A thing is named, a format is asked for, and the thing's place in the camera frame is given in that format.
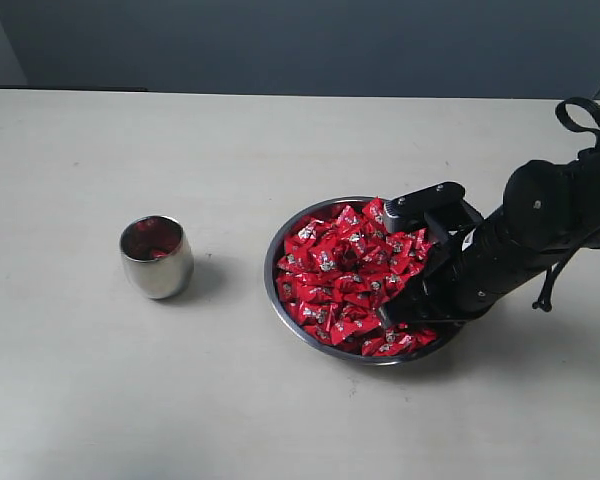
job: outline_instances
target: table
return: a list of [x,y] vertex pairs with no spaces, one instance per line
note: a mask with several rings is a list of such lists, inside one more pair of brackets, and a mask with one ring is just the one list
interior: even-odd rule
[[[489,213],[517,166],[592,145],[555,104],[0,91],[0,480],[600,479],[600,252],[551,314],[536,279],[395,368],[308,348],[262,280],[326,198],[455,180]],[[117,250],[154,213],[197,261],[166,302]]]

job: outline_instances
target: red candy wrapper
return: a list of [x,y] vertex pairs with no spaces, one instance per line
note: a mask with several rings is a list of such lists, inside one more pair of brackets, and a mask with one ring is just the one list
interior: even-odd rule
[[330,216],[306,217],[284,240],[278,296],[294,321],[324,345],[392,356],[438,338],[423,326],[385,331],[375,314],[422,271],[432,245],[426,229],[388,235],[383,210],[378,198],[361,214],[350,205],[334,205]]

